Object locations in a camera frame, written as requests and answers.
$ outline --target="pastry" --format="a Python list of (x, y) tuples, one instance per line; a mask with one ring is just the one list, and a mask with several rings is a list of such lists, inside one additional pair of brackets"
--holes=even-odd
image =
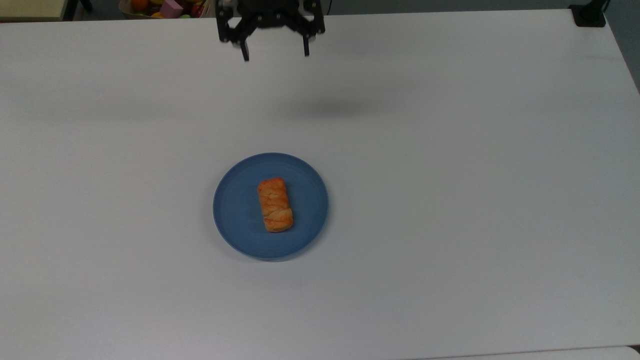
[(293, 212), (284, 179), (274, 177), (258, 185), (258, 198), (262, 207), (264, 227), (271, 233), (279, 233), (293, 226)]

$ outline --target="floor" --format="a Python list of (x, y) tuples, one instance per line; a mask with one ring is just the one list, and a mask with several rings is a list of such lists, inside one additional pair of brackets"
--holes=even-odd
[[(124, 20), (118, 9), (119, 0), (91, 0), (93, 11), (78, 6), (82, 20)], [(322, 0), (323, 8), (332, 15), (356, 13), (442, 12), (470, 10), (519, 10), (567, 8), (586, 0)], [(636, 87), (640, 91), (640, 1), (611, 0), (606, 12), (614, 35), (624, 55)]]

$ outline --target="white table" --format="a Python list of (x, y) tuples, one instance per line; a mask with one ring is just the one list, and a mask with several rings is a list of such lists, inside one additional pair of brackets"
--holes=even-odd
[[(0, 357), (413, 359), (640, 343), (640, 97), (568, 10), (0, 24)], [(218, 181), (323, 176), (319, 241), (230, 248)]]

